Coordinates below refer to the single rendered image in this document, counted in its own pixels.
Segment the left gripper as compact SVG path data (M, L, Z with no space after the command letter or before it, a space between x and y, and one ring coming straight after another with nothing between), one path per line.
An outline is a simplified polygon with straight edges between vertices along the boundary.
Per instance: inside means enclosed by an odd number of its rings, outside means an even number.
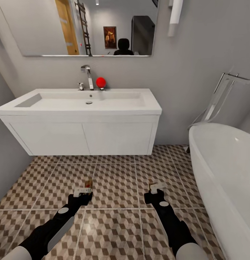
M74 194L68 196L68 203L76 202L78 204L78 210L82 205L88 205L89 201L92 200L93 192L90 195L81 194L81 196L73 197Z

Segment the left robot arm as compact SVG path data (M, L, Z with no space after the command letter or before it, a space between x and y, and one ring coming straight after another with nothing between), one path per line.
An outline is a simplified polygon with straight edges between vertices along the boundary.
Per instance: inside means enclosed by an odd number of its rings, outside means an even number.
M74 194L68 196L68 204L59 209L53 219L35 228L26 240L1 260L41 260L71 229L74 215L80 206L88 205L92 196L91 188L76 187Z

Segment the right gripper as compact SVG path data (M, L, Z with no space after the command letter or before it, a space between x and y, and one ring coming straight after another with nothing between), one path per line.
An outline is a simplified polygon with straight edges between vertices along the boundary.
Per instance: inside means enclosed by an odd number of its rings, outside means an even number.
M164 193L162 190L158 190L157 194L152 194L151 192L144 194L145 203L149 204L151 203L153 205L153 200L155 198L162 198L164 199Z

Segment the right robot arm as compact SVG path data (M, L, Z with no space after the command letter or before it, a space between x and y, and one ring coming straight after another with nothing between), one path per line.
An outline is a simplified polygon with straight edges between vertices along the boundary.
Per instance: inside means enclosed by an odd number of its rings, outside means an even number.
M156 219L176 260L209 260L191 236L186 223L178 219L170 203L164 199L164 193L159 189L165 187L165 183L151 185L151 192L145 193L144 199L146 204L151 203L155 208Z

